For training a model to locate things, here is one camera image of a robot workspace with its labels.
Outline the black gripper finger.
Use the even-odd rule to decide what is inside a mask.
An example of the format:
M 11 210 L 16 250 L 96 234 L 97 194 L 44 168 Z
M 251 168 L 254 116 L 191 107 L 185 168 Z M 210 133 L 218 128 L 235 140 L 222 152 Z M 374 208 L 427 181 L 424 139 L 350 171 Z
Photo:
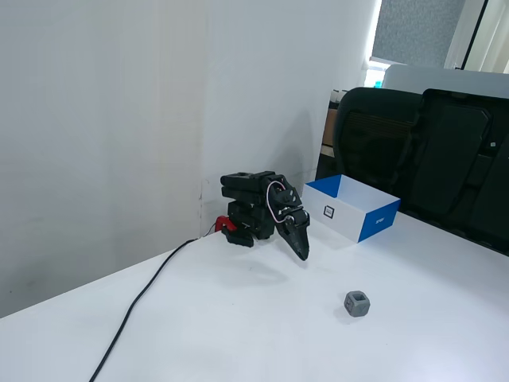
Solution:
M 298 251 L 309 251 L 307 227 L 310 224 L 309 214 L 301 212 L 296 219 L 296 238 Z
M 309 251 L 298 251 L 298 244 L 296 238 L 296 217 L 288 216 L 282 223 L 278 224 L 278 233 L 285 240 L 285 242 L 291 247 L 297 257 L 306 261 L 309 257 Z

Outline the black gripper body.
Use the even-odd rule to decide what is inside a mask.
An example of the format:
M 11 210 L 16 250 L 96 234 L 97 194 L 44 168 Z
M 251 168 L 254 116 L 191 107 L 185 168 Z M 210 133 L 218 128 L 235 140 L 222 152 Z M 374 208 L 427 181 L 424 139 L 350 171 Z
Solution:
M 306 212 L 297 189 L 284 176 L 270 175 L 266 183 L 266 207 L 276 226 L 288 216 Z

